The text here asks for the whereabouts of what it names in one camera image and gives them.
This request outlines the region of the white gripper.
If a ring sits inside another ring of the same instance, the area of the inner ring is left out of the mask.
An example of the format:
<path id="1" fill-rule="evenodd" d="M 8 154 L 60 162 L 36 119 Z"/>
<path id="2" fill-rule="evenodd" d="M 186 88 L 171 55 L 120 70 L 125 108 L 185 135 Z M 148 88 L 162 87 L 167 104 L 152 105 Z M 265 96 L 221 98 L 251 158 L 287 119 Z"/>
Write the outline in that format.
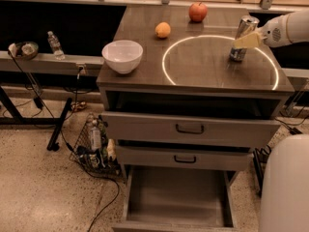
<path id="1" fill-rule="evenodd" d="M 233 42 L 233 47 L 253 48 L 258 47 L 262 42 L 269 47 L 280 47 L 291 44 L 288 36 L 289 15 L 280 15 L 269 20 L 264 26 L 259 28 L 259 32 L 254 31 L 242 36 Z"/>

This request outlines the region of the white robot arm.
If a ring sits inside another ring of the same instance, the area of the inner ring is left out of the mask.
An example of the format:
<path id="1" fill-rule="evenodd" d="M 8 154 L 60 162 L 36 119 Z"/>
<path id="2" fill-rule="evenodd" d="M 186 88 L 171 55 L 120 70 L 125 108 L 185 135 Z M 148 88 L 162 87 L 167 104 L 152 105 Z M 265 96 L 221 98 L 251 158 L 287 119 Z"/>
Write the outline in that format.
<path id="1" fill-rule="evenodd" d="M 240 36 L 235 48 L 309 41 L 309 11 L 280 15 Z M 309 135 L 291 135 L 272 150 L 265 170 L 259 232 L 309 232 Z"/>

